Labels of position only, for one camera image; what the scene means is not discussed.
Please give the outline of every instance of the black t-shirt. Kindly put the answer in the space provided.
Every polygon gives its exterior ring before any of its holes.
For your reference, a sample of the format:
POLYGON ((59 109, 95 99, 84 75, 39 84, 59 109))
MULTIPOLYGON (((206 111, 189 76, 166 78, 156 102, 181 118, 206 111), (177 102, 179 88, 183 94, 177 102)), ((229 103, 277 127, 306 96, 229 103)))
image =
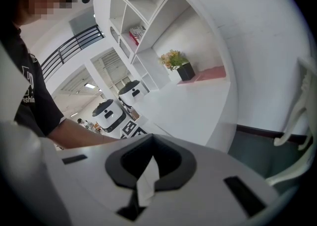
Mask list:
POLYGON ((1 42, 12 61, 30 83, 14 120, 29 127, 38 136, 45 137, 60 124, 64 116, 47 91, 41 66, 28 52, 20 32, 21 30, 16 29, 12 22, 2 23, 1 42))

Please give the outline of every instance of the man's arm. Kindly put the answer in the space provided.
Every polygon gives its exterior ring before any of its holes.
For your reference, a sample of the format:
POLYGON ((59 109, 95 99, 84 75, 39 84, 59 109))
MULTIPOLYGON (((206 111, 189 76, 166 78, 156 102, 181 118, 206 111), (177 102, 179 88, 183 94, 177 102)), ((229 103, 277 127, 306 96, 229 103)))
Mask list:
POLYGON ((118 140, 93 133, 69 119, 65 119, 59 124, 48 137, 66 149, 100 145, 118 140))

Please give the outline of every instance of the black flower pot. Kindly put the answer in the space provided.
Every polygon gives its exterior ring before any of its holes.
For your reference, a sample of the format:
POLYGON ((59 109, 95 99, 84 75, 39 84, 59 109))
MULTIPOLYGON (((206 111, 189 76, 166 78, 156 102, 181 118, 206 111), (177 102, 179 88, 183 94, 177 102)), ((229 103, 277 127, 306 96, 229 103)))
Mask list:
POLYGON ((195 72, 193 70, 193 67, 190 63, 186 63, 182 66, 180 66, 177 69, 177 72, 179 73, 180 78, 182 78, 183 81, 189 81, 195 76, 195 72))

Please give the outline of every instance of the white chair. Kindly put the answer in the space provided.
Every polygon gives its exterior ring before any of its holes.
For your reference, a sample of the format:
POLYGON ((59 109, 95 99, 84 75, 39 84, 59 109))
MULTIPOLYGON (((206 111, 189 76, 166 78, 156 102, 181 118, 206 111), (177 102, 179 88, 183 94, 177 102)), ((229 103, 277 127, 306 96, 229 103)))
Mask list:
POLYGON ((298 61, 307 70, 301 87, 302 94, 291 112, 285 134, 281 138, 275 138, 274 145, 281 146, 289 139, 299 117, 305 111, 307 112, 309 130, 304 144, 299 145, 298 150, 305 149, 311 137, 313 137, 313 143, 296 163, 277 175, 267 178, 266 181, 269 185, 275 185, 304 174, 312 165, 315 157, 317 138, 317 65, 312 57, 299 57, 298 61))

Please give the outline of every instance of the window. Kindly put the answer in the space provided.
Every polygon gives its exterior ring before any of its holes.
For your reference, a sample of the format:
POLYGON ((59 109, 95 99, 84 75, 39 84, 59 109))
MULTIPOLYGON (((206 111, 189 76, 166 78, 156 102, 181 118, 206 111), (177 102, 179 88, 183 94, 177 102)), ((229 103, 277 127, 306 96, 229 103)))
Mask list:
POLYGON ((130 80, 130 78, 127 76, 127 77, 123 78, 122 81, 123 81, 123 83, 124 83, 124 85, 125 85, 125 84, 127 84, 128 82, 130 82, 131 80, 130 80))
POLYGON ((120 90, 120 89, 123 89, 124 84, 123 84, 122 81, 119 81, 119 82, 117 82, 117 83, 115 84, 115 86, 117 87, 118 90, 120 90))

